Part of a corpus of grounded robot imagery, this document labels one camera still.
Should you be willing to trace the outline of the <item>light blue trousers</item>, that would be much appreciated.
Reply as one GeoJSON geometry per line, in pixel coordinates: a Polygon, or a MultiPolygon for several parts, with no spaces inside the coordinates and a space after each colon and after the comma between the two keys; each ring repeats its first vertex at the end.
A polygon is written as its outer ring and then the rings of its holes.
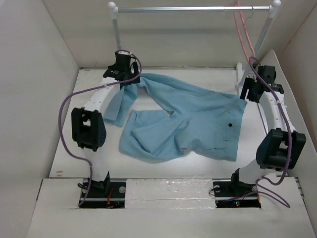
{"type": "Polygon", "coordinates": [[[105,122],[123,128],[121,153],[168,161],[196,152],[236,161],[246,101],[173,77],[144,73],[109,103],[105,122]]]}

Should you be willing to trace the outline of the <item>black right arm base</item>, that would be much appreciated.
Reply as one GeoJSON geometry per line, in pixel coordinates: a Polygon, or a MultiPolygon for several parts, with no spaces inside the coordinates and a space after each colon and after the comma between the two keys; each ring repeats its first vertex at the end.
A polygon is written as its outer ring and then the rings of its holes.
{"type": "Polygon", "coordinates": [[[261,208],[259,196],[253,191],[255,184],[239,181],[239,169],[230,179],[213,179],[209,194],[215,199],[216,208],[261,208]]]}

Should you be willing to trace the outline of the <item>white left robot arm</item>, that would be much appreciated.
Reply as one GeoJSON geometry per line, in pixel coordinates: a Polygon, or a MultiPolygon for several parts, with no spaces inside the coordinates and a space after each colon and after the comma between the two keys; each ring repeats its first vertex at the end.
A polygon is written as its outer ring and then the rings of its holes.
{"type": "Polygon", "coordinates": [[[118,113],[119,106],[111,103],[113,97],[124,86],[140,81],[142,70],[138,61],[127,50],[116,51],[115,63],[108,66],[100,85],[91,89],[94,94],[82,107],[74,108],[71,112],[72,139],[82,150],[82,155],[75,158],[90,165],[90,179],[95,181],[93,191],[101,197],[110,192],[110,184],[104,180],[107,170],[103,168],[102,155],[98,152],[107,137],[104,118],[106,112],[118,113]]]}

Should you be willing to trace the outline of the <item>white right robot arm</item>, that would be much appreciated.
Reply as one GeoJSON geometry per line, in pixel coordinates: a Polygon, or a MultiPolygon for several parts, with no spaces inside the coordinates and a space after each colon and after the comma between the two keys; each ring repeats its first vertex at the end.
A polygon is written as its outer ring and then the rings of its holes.
{"type": "Polygon", "coordinates": [[[255,79],[245,79],[240,99],[261,105],[268,133],[257,148],[256,158],[232,174],[229,189],[234,195],[241,195],[272,171],[285,174],[293,169],[306,143],[306,136],[290,121],[283,87],[275,83],[275,67],[260,65],[254,72],[255,79]]]}

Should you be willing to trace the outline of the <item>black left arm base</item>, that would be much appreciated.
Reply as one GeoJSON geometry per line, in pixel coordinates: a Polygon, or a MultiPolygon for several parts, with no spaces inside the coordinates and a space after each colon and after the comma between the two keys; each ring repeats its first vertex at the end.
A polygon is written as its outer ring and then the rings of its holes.
{"type": "Polygon", "coordinates": [[[79,207],[86,209],[122,209],[125,208],[126,179],[112,179],[109,173],[101,181],[88,180],[78,183],[81,189],[79,207]]]}

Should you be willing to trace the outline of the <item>white metal clothes rack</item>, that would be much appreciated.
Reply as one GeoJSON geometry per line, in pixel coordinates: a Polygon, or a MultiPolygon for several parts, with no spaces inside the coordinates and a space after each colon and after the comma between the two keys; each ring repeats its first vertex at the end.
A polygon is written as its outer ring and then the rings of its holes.
{"type": "MultiPolygon", "coordinates": [[[[237,21],[237,17],[235,15],[236,12],[239,13],[240,15],[240,20],[241,24],[243,26],[244,32],[245,32],[245,37],[247,39],[249,48],[251,53],[253,53],[253,56],[256,56],[258,53],[260,47],[262,46],[262,43],[264,41],[264,38],[266,37],[266,34],[268,32],[268,29],[276,16],[280,6],[281,6],[281,1],[280,0],[273,0],[271,5],[268,6],[240,6],[239,1],[236,0],[233,6],[185,6],[185,7],[130,7],[130,8],[124,8],[124,7],[118,7],[116,4],[112,1],[110,1],[108,4],[108,9],[110,12],[112,24],[113,24],[113,29],[114,29],[114,36],[116,40],[116,46],[117,46],[117,51],[119,53],[122,52],[127,52],[128,54],[132,55],[130,51],[123,50],[121,40],[120,40],[120,35],[119,35],[119,28],[118,28],[118,23],[117,23],[117,18],[119,13],[158,13],[158,12],[233,12],[233,17],[235,21],[235,26],[236,30],[238,33],[240,45],[242,48],[242,51],[244,55],[247,57],[248,60],[248,55],[245,49],[245,45],[243,43],[241,31],[239,28],[239,24],[237,21]],[[252,15],[254,14],[255,11],[267,11],[267,19],[263,25],[263,28],[261,30],[261,33],[258,37],[258,40],[256,42],[255,47],[253,48],[252,42],[250,40],[250,37],[248,35],[248,31],[246,28],[246,22],[247,20],[244,20],[242,12],[246,11],[251,11],[252,15]]],[[[243,66],[241,62],[236,63],[236,90],[239,92],[239,87],[241,87],[242,83],[245,81],[245,77],[248,76],[248,70],[250,66],[247,66],[245,71],[243,71],[243,66]]]]}

